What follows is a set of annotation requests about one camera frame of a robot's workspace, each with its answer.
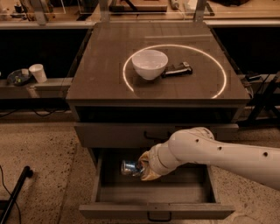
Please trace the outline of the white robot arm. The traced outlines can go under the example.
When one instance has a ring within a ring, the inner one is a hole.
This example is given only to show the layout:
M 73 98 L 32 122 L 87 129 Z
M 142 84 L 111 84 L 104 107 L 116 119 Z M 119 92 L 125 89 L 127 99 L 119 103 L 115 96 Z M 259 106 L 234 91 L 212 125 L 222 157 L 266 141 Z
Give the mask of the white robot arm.
M 169 140 L 146 151 L 139 162 L 143 165 L 143 181 L 158 179 L 191 163 L 220 167 L 280 190 L 279 149 L 219 142 L 204 127 L 174 132 Z

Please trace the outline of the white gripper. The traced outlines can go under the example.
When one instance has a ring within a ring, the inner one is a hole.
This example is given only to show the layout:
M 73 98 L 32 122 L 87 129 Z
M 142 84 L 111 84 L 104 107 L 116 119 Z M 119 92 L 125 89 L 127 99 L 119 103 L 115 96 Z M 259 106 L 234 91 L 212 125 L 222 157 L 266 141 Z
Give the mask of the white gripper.
M 179 166 L 179 161 L 171 153 L 168 143 L 159 143 L 144 152 L 138 162 L 141 166 L 150 166 L 152 172 L 145 173 L 142 181 L 159 179 L 160 175 L 167 175 Z

